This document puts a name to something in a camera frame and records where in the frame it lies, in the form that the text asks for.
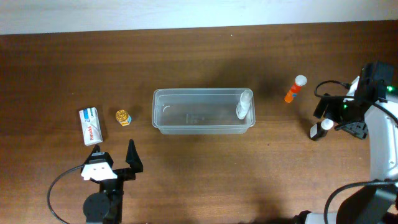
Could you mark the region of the white plastic bottle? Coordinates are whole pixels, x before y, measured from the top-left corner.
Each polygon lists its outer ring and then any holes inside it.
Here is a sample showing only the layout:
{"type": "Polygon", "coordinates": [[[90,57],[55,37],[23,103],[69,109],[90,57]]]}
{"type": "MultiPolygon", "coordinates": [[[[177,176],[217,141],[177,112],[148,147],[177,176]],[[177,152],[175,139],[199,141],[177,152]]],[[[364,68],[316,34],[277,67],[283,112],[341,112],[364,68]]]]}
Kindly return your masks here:
{"type": "Polygon", "coordinates": [[[238,119],[244,119],[246,117],[251,106],[252,97],[253,94],[251,90],[245,90],[241,93],[236,107],[236,115],[238,119]]]}

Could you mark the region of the orange tube white cap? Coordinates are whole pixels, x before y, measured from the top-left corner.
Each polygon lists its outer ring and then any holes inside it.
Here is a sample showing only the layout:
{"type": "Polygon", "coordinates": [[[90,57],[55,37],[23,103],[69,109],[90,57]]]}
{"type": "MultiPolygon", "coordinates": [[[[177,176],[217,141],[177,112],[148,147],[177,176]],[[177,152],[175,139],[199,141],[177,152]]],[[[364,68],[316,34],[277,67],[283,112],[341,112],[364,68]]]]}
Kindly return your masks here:
{"type": "Polygon", "coordinates": [[[307,83],[307,78],[304,75],[298,75],[295,77],[295,83],[292,85],[290,90],[287,92],[287,94],[284,97],[284,101],[286,103],[291,103],[294,98],[298,95],[300,92],[301,88],[306,85],[307,83]]]}

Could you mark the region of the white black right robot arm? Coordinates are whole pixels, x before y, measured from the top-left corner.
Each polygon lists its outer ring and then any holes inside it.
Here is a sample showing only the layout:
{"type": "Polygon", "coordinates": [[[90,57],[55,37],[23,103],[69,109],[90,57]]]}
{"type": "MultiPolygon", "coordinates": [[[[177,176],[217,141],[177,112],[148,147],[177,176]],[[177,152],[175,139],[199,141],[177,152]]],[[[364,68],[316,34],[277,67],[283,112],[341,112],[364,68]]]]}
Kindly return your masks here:
{"type": "Polygon", "coordinates": [[[323,212],[302,211],[292,223],[397,223],[389,209],[397,206],[397,87],[394,67],[388,63],[367,63],[360,76],[343,83],[345,95],[316,96],[313,113],[319,122],[310,129],[316,141],[331,128],[358,139],[369,139],[370,180],[336,189],[323,212]]]}

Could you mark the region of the white Panadol medicine box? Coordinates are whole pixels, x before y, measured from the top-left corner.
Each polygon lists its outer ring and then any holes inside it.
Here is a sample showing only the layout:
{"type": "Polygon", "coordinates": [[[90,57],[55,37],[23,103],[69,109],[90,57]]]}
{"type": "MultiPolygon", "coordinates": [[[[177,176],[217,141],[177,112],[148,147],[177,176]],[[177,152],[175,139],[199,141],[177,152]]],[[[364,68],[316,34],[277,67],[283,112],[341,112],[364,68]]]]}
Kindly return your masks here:
{"type": "Polygon", "coordinates": [[[103,142],[100,121],[95,107],[79,111],[83,141],[86,146],[103,142]]]}

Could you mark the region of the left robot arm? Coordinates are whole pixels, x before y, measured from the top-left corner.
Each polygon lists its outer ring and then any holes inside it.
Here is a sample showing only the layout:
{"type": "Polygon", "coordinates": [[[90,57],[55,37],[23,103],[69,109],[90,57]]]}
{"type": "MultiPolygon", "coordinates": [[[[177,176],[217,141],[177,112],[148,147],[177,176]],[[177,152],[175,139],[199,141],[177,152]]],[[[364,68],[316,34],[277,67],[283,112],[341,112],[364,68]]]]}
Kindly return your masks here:
{"type": "Polygon", "coordinates": [[[99,191],[88,196],[83,204],[87,223],[122,222],[124,183],[135,180],[136,174],[143,171],[132,139],[127,147],[126,163],[127,168],[112,169],[113,159],[108,152],[100,151],[98,145],[83,163],[83,179],[99,185],[99,191]]]}

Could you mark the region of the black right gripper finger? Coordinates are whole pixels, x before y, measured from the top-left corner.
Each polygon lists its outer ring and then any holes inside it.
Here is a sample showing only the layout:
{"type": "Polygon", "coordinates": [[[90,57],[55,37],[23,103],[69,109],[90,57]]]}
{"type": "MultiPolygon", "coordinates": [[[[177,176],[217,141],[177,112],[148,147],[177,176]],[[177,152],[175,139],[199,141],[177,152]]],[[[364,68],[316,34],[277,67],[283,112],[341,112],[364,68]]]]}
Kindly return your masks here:
{"type": "Polygon", "coordinates": [[[324,95],[322,95],[322,97],[320,98],[320,101],[317,104],[317,107],[315,108],[315,111],[313,112],[314,117],[321,119],[324,112],[326,111],[326,108],[329,104],[329,94],[325,93],[324,95]]]}
{"type": "Polygon", "coordinates": [[[335,130],[345,131],[358,139],[366,139],[368,136],[368,127],[364,121],[341,123],[335,127],[335,130]]]}

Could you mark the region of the black bottle white cap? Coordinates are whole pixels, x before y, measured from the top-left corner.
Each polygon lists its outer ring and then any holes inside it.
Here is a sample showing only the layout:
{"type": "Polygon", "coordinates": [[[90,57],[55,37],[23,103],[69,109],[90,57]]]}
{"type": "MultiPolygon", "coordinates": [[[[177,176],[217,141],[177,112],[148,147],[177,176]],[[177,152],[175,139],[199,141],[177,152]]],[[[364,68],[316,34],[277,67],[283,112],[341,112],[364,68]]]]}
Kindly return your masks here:
{"type": "Polygon", "coordinates": [[[334,122],[330,119],[324,119],[317,122],[310,128],[310,139],[317,141],[326,136],[327,132],[334,126],[334,122]]]}

